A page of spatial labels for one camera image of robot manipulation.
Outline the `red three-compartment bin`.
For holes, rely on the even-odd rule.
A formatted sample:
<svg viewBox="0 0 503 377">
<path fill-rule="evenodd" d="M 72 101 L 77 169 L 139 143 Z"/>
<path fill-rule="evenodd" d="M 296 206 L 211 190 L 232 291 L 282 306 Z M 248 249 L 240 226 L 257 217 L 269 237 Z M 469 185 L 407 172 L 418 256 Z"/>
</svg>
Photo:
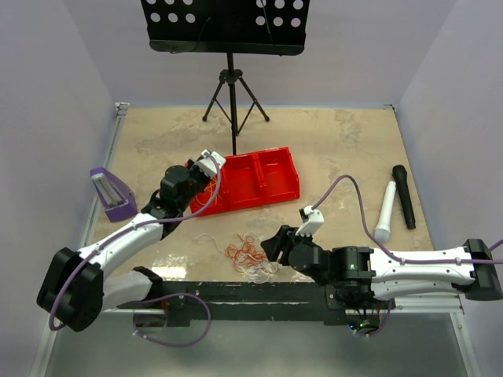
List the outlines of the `red three-compartment bin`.
<svg viewBox="0 0 503 377">
<path fill-rule="evenodd" d="M 287 147 L 228 156 L 222 183 L 203 216 L 263 207 L 300 197 L 299 176 Z"/>
</svg>

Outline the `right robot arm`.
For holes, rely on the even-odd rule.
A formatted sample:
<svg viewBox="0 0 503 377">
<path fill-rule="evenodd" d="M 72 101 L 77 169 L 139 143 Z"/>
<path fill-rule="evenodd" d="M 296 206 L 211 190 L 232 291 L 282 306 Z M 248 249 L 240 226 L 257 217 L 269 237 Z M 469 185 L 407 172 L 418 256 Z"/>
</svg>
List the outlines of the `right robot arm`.
<svg viewBox="0 0 503 377">
<path fill-rule="evenodd" d="M 269 261 L 332 287 L 338 301 L 361 309 L 374 302 L 435 292 L 460 292 L 472 301 L 502 298 L 495 261 L 478 239 L 443 251 L 385 252 L 356 246 L 325 250 L 312 237 L 283 225 L 261 247 Z"/>
</svg>

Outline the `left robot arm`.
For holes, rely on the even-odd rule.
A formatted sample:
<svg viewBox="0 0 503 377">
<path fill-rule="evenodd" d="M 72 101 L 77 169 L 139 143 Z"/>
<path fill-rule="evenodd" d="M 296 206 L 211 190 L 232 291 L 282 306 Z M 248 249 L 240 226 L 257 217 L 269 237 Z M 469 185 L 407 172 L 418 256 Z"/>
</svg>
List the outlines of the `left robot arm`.
<svg viewBox="0 0 503 377">
<path fill-rule="evenodd" d="M 155 284 L 151 273 L 134 270 L 126 276 L 129 287 L 122 291 L 114 290 L 106 280 L 139 251 L 194 218 L 194 214 L 185 213 L 186 209 L 212 181 L 222 182 L 225 164 L 225 157 L 205 150 L 197 160 L 167 168 L 160 188 L 129 223 L 90 246 L 57 251 L 36 299 L 49 314 L 49 329 L 82 331 L 103 309 L 127 302 L 138 301 L 145 308 L 158 306 L 163 289 Z"/>
</svg>

